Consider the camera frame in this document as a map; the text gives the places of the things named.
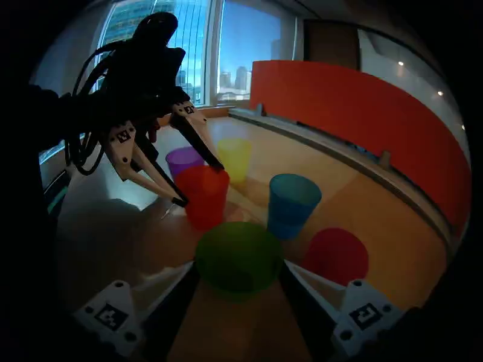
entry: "wooden table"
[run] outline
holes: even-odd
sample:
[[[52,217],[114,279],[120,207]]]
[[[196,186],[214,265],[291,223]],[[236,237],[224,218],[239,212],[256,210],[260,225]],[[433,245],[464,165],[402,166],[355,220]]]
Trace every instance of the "wooden table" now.
[[[293,139],[232,118],[213,118],[214,142],[227,137],[252,142],[249,177],[231,187],[225,216],[264,224],[268,183],[276,174],[297,173],[322,190],[322,202],[300,235],[283,241],[285,257],[300,263],[312,236],[341,227],[364,243],[366,280],[399,308],[420,306],[446,266],[442,242],[408,205],[349,166]],[[158,132],[158,162],[188,145],[175,130]],[[132,182],[122,182],[107,159],[88,177],[74,175],[59,217],[59,279],[63,297],[76,310],[114,279],[135,286],[165,267],[194,256],[202,233],[184,210],[170,206]],[[172,361],[309,360],[305,343],[278,282],[243,304],[219,299],[201,282],[174,341]]]

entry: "translucent cup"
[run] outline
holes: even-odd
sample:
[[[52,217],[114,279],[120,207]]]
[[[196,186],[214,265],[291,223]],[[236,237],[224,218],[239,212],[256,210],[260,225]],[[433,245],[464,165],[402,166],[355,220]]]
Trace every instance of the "translucent cup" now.
[[[312,238],[301,266],[330,281],[348,285],[355,279],[366,277],[369,254],[355,235],[338,227],[329,227]]]
[[[223,222],[230,183],[225,170],[193,166],[177,174],[174,183],[188,198],[186,215],[196,229],[208,230]]]
[[[233,183],[245,181],[252,153],[252,144],[242,138],[225,138],[218,142],[220,161]]]
[[[268,231],[279,239],[296,237],[321,199],[319,187],[303,176],[274,176],[270,180]]]
[[[241,302],[278,277],[283,256],[280,242],[263,226],[233,222],[208,231],[198,243],[195,260],[210,286]]]
[[[171,177],[176,177],[181,171],[193,166],[202,166],[205,160],[193,147],[177,148],[166,155],[166,162],[171,172]]]

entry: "red partition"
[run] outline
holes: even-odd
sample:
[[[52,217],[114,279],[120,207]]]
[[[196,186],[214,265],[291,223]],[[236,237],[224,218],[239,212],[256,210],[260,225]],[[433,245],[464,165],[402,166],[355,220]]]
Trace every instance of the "red partition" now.
[[[254,62],[250,108],[299,121],[359,145],[407,175],[460,234],[471,171],[444,123],[405,91],[372,75],[318,62]]]

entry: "window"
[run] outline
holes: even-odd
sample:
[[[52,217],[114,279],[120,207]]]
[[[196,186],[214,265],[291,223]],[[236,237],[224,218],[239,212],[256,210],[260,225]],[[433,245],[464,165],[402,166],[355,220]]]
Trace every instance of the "window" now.
[[[99,46],[129,39],[138,24],[149,14],[167,11],[178,18],[178,29],[168,43],[186,51],[176,77],[176,85],[191,97],[195,105],[204,103],[203,46],[208,0],[126,0],[113,5],[104,26]]]
[[[225,0],[218,62],[218,101],[250,99],[252,64],[291,60],[295,15],[274,2]]]

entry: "robotic arm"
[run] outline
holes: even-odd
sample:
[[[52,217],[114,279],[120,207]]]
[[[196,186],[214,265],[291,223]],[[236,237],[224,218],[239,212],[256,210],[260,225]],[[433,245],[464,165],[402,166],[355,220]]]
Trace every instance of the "robotic arm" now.
[[[66,161],[73,162],[85,175],[94,172],[104,152],[122,180],[131,180],[179,206],[188,199],[156,162],[158,152],[146,133],[158,122],[179,130],[208,165],[223,169],[206,129],[206,118],[190,102],[189,96],[175,84],[185,51],[168,48],[178,27],[170,13],[155,13],[138,25],[129,40],[107,44],[88,58],[72,93],[73,97],[104,97],[112,107],[114,127],[85,134],[82,144],[77,137],[66,140]],[[93,69],[79,93],[80,79],[96,55],[110,52]],[[95,82],[104,76],[101,88],[89,94]],[[161,118],[171,114],[168,122]],[[90,170],[83,168],[97,142],[101,151]],[[144,170],[150,179],[138,172]]]

